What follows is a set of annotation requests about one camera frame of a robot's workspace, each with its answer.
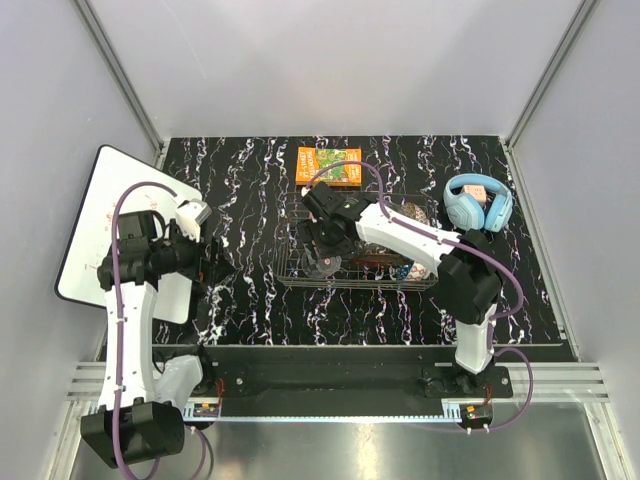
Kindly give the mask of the clear glass cup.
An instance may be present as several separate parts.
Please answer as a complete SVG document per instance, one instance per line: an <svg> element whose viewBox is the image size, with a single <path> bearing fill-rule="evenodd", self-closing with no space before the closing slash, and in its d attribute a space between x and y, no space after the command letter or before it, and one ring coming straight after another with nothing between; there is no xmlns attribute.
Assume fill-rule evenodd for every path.
<svg viewBox="0 0 640 480"><path fill-rule="evenodd" d="M300 267L306 277L327 279L335 275L342 265L340 256L316 258L312 252L306 251L300 261Z"/></svg>

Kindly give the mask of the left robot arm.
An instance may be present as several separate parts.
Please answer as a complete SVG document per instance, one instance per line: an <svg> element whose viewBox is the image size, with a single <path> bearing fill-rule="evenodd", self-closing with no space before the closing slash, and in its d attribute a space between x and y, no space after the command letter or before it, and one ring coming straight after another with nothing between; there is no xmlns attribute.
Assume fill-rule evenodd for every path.
<svg viewBox="0 0 640 480"><path fill-rule="evenodd" d="M81 437L111 468L181 452L182 411L192 395L217 390L211 357L197 348L165 361L155 378L152 323L160 287L178 275L189 286L219 282L233 271L215 239L203 232L211 211L183 205L165 220L152 210L118 214L98 269L108 316L108 353L97 410L81 419Z"/></svg>

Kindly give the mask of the blue triangle pattern bowl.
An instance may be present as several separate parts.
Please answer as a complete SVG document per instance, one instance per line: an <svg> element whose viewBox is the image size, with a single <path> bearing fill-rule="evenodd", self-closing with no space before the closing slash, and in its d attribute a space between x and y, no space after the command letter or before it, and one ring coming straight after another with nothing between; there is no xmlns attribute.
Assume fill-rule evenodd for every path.
<svg viewBox="0 0 640 480"><path fill-rule="evenodd" d="M419 282L429 277L430 272L420 263L413 262L390 269L391 276L400 282Z"/></svg>

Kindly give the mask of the red floral plate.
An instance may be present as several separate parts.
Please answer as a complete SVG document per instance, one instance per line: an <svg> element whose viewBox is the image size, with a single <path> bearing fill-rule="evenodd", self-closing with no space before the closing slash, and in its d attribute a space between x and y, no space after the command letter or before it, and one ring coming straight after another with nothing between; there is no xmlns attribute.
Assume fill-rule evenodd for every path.
<svg viewBox="0 0 640 480"><path fill-rule="evenodd" d="M394 253L363 253L349 259L351 265L360 267L397 267L408 263L408 260Z"/></svg>

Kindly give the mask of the beige patterned bowl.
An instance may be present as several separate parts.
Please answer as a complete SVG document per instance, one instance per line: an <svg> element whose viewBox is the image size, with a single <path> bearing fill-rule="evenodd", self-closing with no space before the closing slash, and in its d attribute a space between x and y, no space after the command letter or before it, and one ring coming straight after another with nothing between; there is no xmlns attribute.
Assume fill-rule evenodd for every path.
<svg viewBox="0 0 640 480"><path fill-rule="evenodd" d="M425 211L415 203L405 202L404 204L401 205L398 212L422 224L425 224L425 225L430 224L430 221Z"/></svg>

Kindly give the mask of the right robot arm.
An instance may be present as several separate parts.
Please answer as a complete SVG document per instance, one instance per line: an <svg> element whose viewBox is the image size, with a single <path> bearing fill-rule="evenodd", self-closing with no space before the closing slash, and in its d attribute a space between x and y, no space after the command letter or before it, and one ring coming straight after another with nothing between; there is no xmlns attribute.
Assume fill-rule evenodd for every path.
<svg viewBox="0 0 640 480"><path fill-rule="evenodd" d="M301 200L309 216L297 229L311 266L351 259L366 243L411 260L436 277L444 293L441 305L455 321L455 387L470 397L486 389L486 368L493 355L490 322L503 279L487 254L483 234L433 228L390 209L372 193L345 195L324 182L303 189Z"/></svg>

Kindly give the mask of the wire dish rack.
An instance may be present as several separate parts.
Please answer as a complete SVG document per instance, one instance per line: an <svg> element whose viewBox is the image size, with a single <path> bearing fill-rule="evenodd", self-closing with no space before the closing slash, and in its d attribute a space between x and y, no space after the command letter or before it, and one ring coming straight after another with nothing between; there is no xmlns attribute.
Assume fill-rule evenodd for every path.
<svg viewBox="0 0 640 480"><path fill-rule="evenodd" d="M299 191L286 195L284 212L286 216L278 221L276 253L273 266L275 278L288 287L313 288L345 288L364 290L424 291L436 284L436 276L419 282L400 282L391 276L391 266L360 267L351 265L349 259L363 253L394 253L376 244L357 241L353 255L342 258L341 269L327 279L312 279L305 276L300 261L306 251L317 253L307 248L299 238L298 223L312 219L309 210L303 205Z"/></svg>

